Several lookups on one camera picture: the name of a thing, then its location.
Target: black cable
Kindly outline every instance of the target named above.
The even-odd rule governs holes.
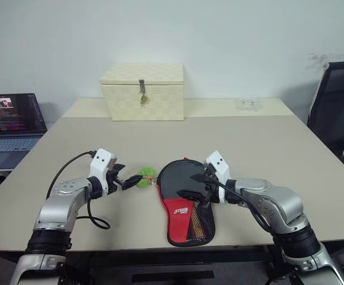
[[[231,189],[230,187],[227,187],[225,184],[220,183],[218,180],[213,179],[213,182],[216,183],[218,186],[222,187],[224,190],[227,190],[227,191],[233,193],[240,200],[245,202],[247,204],[248,208],[250,209],[251,214],[255,218],[256,222],[259,224],[259,226],[261,226],[261,228],[268,233],[270,233],[272,231],[271,227],[267,224],[264,217],[258,213],[257,209],[246,198],[244,198],[242,195],[237,193],[234,189]]]
[[[272,280],[273,280],[273,278],[269,278],[269,279],[267,280],[267,282],[265,283],[265,285],[271,284]]]
[[[257,209],[246,199],[244,198],[242,195],[240,195],[239,193],[237,193],[234,189],[231,189],[230,187],[227,187],[226,185],[220,183],[218,180],[214,179],[213,177],[207,176],[207,175],[193,175],[191,178],[196,180],[197,182],[205,182],[206,179],[209,179],[210,181],[208,181],[209,183],[213,183],[217,186],[222,187],[224,190],[227,190],[231,193],[233,193],[235,196],[237,196],[242,202],[246,203],[246,205],[248,206],[248,208],[250,209],[251,214],[253,215],[253,217],[255,218],[256,222],[259,224],[259,226],[265,230],[268,233],[272,232],[271,227],[267,224],[267,222],[265,221],[264,217],[258,213]]]
[[[68,162],[66,162],[65,165],[62,166],[61,169],[60,169],[60,170],[57,172],[57,174],[54,176],[53,181],[52,181],[51,185],[49,186],[48,193],[46,193],[46,199],[49,198],[49,196],[50,196],[50,194],[51,194],[51,192],[52,192],[52,188],[53,188],[53,186],[54,186],[54,183],[55,183],[55,181],[57,180],[58,176],[61,174],[61,172],[64,171],[64,169],[65,169],[70,163],[72,163],[74,160],[80,158],[81,156],[85,156],[86,154],[89,154],[89,155],[91,155],[91,157],[94,157],[95,154],[96,154],[96,151],[93,151],[93,150],[92,150],[92,151],[86,151],[86,152],[84,152],[84,153],[81,153],[81,154],[77,155],[76,157],[73,157],[71,160],[69,160]]]
[[[84,153],[81,153],[75,157],[73,157],[71,160],[69,160],[68,162],[66,162],[62,167],[61,169],[57,172],[57,174],[54,176],[53,178],[53,181],[52,183],[50,184],[49,186],[49,189],[48,189],[48,193],[46,193],[46,199],[49,198],[51,192],[52,192],[52,188],[54,186],[54,183],[56,182],[58,176],[60,176],[60,174],[62,173],[62,171],[64,171],[64,169],[70,164],[72,163],[74,160],[80,158],[81,156],[85,156],[85,155],[91,155],[92,158],[94,158],[95,154],[96,154],[96,150],[90,150],[90,151],[85,151]],[[94,217],[92,214],[91,214],[91,208],[90,208],[90,202],[91,202],[91,197],[89,198],[89,200],[87,200],[87,212],[88,212],[88,216],[80,216],[80,217],[77,217],[77,220],[78,219],[90,219],[93,224],[103,230],[108,230],[110,229],[110,224],[107,222],[107,221],[104,221],[103,219],[101,218],[97,218],[97,217]],[[99,221],[103,224],[105,224],[105,226],[102,226],[101,224],[98,224],[96,221]]]
[[[91,198],[89,198],[89,200],[87,201],[87,214],[88,216],[80,216],[80,217],[77,217],[77,220],[79,219],[90,219],[91,222],[103,229],[103,230],[109,230],[111,228],[110,224],[107,222],[107,221],[104,221],[102,218],[97,218],[97,217],[94,217],[92,214],[91,214],[91,208],[90,208],[90,202],[91,202]],[[100,221],[101,223],[105,224],[105,226],[102,226],[101,224],[98,224],[96,221]]]

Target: laptop keyboard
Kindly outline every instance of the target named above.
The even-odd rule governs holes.
[[[40,138],[3,138],[0,139],[0,151],[28,151]]]

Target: black office chair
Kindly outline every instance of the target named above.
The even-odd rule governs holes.
[[[308,127],[344,163],[344,62],[327,64]]]

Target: beige table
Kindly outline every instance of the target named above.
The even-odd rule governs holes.
[[[81,102],[83,110],[100,115],[77,112]],[[205,102],[209,110],[220,106]],[[263,110],[263,115],[248,111],[247,115],[189,117],[183,122],[112,122],[104,100],[79,100],[0,186],[0,250],[26,247],[55,173],[76,154],[100,147],[127,165],[123,177],[145,166],[159,171],[182,157],[203,161],[218,150],[233,178],[265,178],[293,189],[302,198],[320,240],[344,239],[344,165],[283,104],[272,105],[276,109]],[[87,157],[77,160],[60,179],[86,177],[89,163]],[[88,220],[78,220],[71,235],[72,250],[171,247],[166,239],[166,214],[153,186],[118,190],[93,201],[91,207],[112,228],[105,231]],[[272,243],[247,209],[215,204],[213,211],[216,234],[208,245]],[[86,207],[80,214],[86,214]]]

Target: box lid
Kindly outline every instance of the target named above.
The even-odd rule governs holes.
[[[182,64],[115,64],[99,81],[110,85],[183,85]]]

